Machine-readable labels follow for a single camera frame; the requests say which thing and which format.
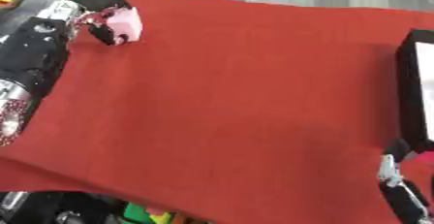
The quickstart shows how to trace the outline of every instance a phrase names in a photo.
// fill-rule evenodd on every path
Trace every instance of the robotic arm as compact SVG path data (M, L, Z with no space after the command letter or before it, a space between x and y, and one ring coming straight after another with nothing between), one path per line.
M428 201L399 170L399 164L411 155L410 146L403 140L396 140L385 149L378 172L380 190L402 223L433 224Z
M0 146L17 138L53 88L80 27L108 46L123 44L130 37L108 20L132 9L126 0L60 0L0 39Z

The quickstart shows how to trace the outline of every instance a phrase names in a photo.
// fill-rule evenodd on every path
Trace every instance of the red table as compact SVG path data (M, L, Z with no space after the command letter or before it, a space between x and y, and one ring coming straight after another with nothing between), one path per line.
M393 54L434 15L130 0L142 41L81 35L0 187L83 189L216 223L397 223L377 187L398 136ZM429 168L404 174L423 189Z

